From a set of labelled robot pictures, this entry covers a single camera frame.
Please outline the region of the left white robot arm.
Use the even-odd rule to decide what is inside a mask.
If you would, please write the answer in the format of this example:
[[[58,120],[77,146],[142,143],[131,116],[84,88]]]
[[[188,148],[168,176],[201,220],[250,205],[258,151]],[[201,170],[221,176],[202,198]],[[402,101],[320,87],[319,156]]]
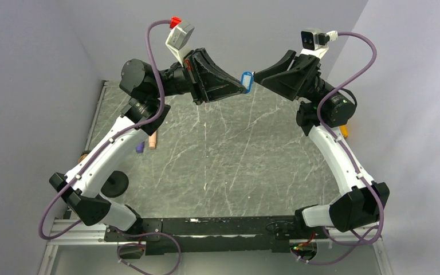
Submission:
[[[204,48],[188,52],[165,70],[159,70],[154,60],[131,59],[121,70],[119,85],[129,102],[111,130],[82,162],[65,174],[53,174],[49,182],[84,224],[113,226],[133,241],[141,235],[142,218],[106,198],[102,187],[123,159],[164,122],[170,110],[165,98],[190,94],[199,105],[248,93],[251,85],[251,75],[241,79],[229,75]]]

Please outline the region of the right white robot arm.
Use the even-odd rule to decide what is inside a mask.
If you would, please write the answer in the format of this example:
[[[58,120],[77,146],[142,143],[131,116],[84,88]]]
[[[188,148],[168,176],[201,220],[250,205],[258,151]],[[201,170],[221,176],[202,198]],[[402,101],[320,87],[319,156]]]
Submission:
[[[255,83],[295,101],[302,99],[296,123],[320,150],[333,173],[339,197],[325,205],[300,208],[294,214],[293,231],[309,237],[318,227],[334,227],[340,232],[383,224],[390,191],[363,170],[347,144],[340,126],[352,117],[356,102],[348,99],[321,78],[321,58],[325,50],[289,50],[274,65],[255,72]]]

